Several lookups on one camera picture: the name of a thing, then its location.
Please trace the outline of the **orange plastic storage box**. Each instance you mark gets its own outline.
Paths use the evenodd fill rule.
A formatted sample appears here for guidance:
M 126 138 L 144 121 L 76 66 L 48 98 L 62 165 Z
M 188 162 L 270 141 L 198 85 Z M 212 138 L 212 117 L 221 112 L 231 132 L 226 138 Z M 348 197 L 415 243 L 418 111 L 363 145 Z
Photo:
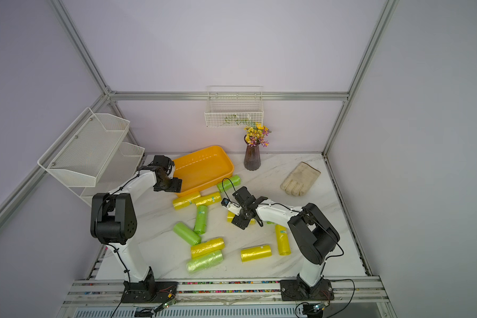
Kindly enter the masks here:
M 182 180 L 178 197 L 201 192 L 231 177 L 235 167 L 220 146 L 211 146 L 174 159 L 174 177 Z

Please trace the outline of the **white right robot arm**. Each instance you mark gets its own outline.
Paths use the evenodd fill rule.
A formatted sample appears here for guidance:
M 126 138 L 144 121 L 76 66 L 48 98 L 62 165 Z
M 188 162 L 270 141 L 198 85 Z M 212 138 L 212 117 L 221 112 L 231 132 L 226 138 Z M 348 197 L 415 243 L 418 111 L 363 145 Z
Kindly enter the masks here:
M 260 196 L 254 197 L 246 187 L 233 193 L 234 200 L 222 199 L 221 205 L 234 214 L 232 224 L 245 230 L 252 219 L 286 227 L 305 258 L 298 274 L 299 284 L 314 289 L 323 280 L 323 269 L 329 253 L 339 246 L 338 231 L 315 204 L 302 207 L 284 205 Z

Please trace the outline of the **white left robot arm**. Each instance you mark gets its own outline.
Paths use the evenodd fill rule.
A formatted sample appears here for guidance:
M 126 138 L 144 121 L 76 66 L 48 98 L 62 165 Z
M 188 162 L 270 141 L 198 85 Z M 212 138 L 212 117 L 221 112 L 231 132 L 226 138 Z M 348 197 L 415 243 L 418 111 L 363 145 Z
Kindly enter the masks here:
M 175 171 L 172 159 L 156 155 L 117 188 L 91 199 L 90 233 L 111 249 L 130 284 L 146 281 L 151 273 L 134 240 L 138 227 L 135 202 L 148 191 L 180 193 L 182 180 L 174 177 Z

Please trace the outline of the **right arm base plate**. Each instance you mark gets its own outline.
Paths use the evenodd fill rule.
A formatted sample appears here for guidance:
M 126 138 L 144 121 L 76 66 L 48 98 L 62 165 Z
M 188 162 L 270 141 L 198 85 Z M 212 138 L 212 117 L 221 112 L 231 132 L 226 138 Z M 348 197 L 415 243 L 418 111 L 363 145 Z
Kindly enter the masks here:
M 333 301 L 335 299 L 331 282 L 320 279 L 315 286 L 308 286 L 302 279 L 281 280 L 280 293 L 283 301 Z

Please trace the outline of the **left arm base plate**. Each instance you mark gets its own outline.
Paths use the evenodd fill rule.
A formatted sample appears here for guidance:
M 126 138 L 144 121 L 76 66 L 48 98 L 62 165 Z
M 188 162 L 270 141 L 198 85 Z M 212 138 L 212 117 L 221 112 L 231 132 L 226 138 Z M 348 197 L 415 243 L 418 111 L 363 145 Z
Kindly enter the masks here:
M 175 298 L 177 282 L 124 282 L 122 303 L 166 303 Z

